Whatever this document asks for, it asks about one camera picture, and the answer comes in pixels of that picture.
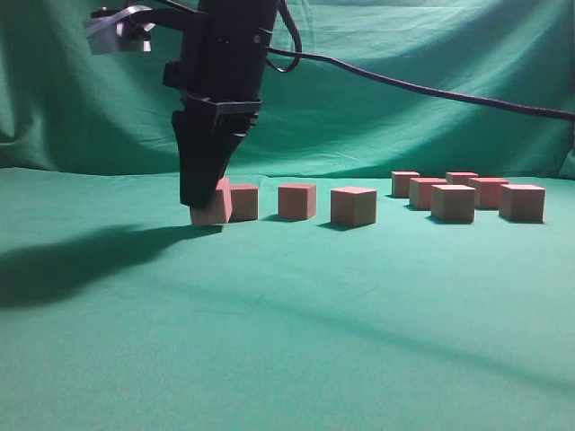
wooden cube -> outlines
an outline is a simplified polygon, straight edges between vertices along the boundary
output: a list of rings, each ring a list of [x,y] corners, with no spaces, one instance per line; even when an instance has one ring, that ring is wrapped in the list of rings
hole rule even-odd
[[[479,175],[475,172],[448,172],[446,179],[449,184],[461,184],[464,186],[469,185],[470,178],[478,178]]]
[[[332,223],[356,227],[376,222],[377,190],[341,187],[332,190]]]
[[[410,179],[410,205],[417,209],[431,208],[431,187],[447,184],[441,178],[411,178]]]
[[[219,181],[212,201],[206,208],[190,208],[192,224],[226,224],[232,216],[232,194],[230,180]]]
[[[472,223],[475,189],[460,184],[432,186],[431,215],[444,222]]]
[[[252,184],[232,184],[232,217],[230,222],[257,220],[259,215],[258,188]]]
[[[470,178],[469,187],[475,189],[475,207],[498,209],[503,184],[509,184],[509,181],[502,178]]]
[[[532,184],[503,184],[500,216],[518,222],[543,222],[545,189]]]
[[[413,171],[392,171],[392,196],[408,198],[410,196],[410,179],[418,178],[420,174]]]
[[[281,218],[307,220],[315,216],[315,184],[284,184],[278,189],[278,215]]]

green backdrop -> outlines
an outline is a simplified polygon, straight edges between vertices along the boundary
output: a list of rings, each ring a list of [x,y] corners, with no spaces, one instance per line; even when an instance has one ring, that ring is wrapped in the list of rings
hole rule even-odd
[[[175,172],[178,94],[162,86],[179,35],[153,52],[92,56],[83,21],[121,1],[0,1],[0,166]],[[571,0],[289,0],[305,51],[456,92],[556,109],[573,103]],[[278,22],[273,45],[289,48]],[[261,122],[230,174],[575,178],[572,125],[445,101],[304,61],[268,69]]]

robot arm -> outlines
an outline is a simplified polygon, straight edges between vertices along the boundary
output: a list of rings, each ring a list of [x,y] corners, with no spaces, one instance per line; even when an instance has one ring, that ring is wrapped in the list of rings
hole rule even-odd
[[[150,50],[154,25],[181,32],[180,58],[165,65],[164,85],[178,90],[183,104],[172,114],[180,201],[201,208],[211,201],[232,154],[257,122],[273,26],[278,11],[285,16],[287,7],[284,0],[200,0],[198,10],[171,0],[160,3],[171,7],[128,3],[121,10],[94,12],[86,35],[92,52],[102,54]],[[278,70],[293,70],[298,61]]]

green cloth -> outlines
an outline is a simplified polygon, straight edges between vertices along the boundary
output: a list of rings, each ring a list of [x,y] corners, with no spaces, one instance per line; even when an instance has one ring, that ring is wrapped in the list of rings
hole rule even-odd
[[[0,429],[575,428],[575,181],[545,224],[435,224],[389,180],[189,227],[176,176],[0,171]],[[335,230],[329,190],[378,190]]]
[[[162,86],[162,73],[179,55],[180,35],[154,29],[152,53],[92,56],[83,22],[104,4],[0,2],[0,166],[177,170],[170,116],[179,95]],[[307,52],[416,84],[575,109],[571,0],[288,4]],[[273,45],[291,46],[280,21]],[[261,97],[260,124],[230,173],[382,178],[414,169],[575,178],[566,121],[430,98],[310,61],[288,75],[268,68]]]

black cable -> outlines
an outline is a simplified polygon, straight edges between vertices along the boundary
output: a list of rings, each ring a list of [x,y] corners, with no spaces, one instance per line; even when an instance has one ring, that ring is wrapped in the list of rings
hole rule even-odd
[[[547,108],[537,108],[532,106],[519,105],[516,103],[510,103],[508,101],[498,101],[495,99],[489,99],[485,97],[469,96],[457,92],[447,92],[444,90],[437,90],[435,88],[425,87],[423,85],[417,85],[405,81],[400,81],[398,79],[390,78],[388,76],[374,74],[372,72],[368,72],[367,70],[360,69],[358,67],[344,63],[336,58],[320,56],[317,54],[292,52],[277,48],[268,48],[268,51],[273,54],[278,54],[281,56],[305,58],[309,60],[330,63],[337,67],[341,67],[342,69],[345,69],[353,74],[363,76],[364,78],[372,79],[374,81],[378,81],[379,83],[383,84],[393,85],[395,87],[403,88],[404,90],[409,90],[411,92],[419,92],[421,94],[427,94],[428,96],[451,99],[452,101],[463,101],[466,103],[474,103],[476,105],[490,106],[492,108],[498,108],[500,110],[508,110],[519,114],[534,115],[537,117],[547,117],[550,119],[566,119],[568,121],[575,121],[575,112],[569,112],[567,110],[548,110]]]
[[[294,22],[294,19],[292,18],[291,13],[289,12],[288,5],[286,4],[286,0],[280,0],[280,2],[279,2],[279,14],[281,15],[281,19],[283,20],[283,22],[286,24],[286,27],[289,30],[289,34],[291,35],[291,37],[294,41],[296,53],[301,53],[302,48],[303,48],[302,38],[299,34],[299,31],[297,30],[296,23]],[[297,65],[299,64],[299,60],[300,60],[300,57],[295,57],[294,61],[292,61],[289,64],[289,66],[287,66],[286,68],[281,68],[281,67],[276,66],[269,58],[266,60],[266,63],[268,64],[268,66],[273,67],[278,72],[281,72],[282,74],[286,74],[288,72],[291,72],[292,70],[294,70],[297,67]]]
[[[155,0],[155,1],[158,3],[161,3],[161,4],[165,4],[166,6],[173,7],[174,9],[177,9],[178,11],[188,12],[188,13],[196,13],[196,11],[194,11],[192,8],[190,8],[188,6],[184,6],[183,4],[179,4],[177,2],[174,2],[173,0]]]

